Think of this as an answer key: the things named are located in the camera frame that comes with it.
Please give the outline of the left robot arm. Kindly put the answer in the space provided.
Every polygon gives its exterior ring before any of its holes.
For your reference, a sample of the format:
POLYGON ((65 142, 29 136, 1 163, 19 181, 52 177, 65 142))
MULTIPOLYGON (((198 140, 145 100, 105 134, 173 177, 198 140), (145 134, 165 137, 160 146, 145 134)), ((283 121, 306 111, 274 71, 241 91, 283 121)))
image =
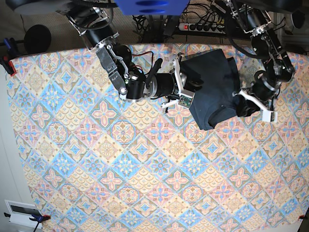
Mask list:
POLYGON ((250 87, 234 92, 233 95, 239 97, 237 115, 247 117, 262 111, 264 121, 274 122, 277 116, 275 100, 280 94, 282 83, 292 80, 295 69, 274 29, 269 27, 271 19, 265 10, 235 0, 227 0, 225 3, 225 33, 230 43, 242 54, 261 60, 264 66, 263 70, 254 74, 254 82, 250 87), (254 53, 249 53, 234 42, 231 30, 235 24, 245 34, 251 35, 254 53))

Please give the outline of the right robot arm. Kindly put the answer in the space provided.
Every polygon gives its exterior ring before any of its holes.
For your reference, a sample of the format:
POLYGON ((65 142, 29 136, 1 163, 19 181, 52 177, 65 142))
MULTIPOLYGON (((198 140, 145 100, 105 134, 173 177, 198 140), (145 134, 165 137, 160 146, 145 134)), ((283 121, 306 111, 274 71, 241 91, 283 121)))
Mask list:
POLYGON ((160 73, 163 60, 153 61, 148 73, 132 62, 129 48, 116 40, 118 33, 112 25, 115 3, 87 0, 8 0, 7 6, 25 15, 57 12, 64 15, 77 29, 88 50, 95 51, 103 69, 118 91, 120 98, 139 102, 146 98, 167 97, 186 105, 192 103, 195 92, 201 90, 203 81, 198 73, 181 70, 182 56, 172 62, 172 70, 160 73))

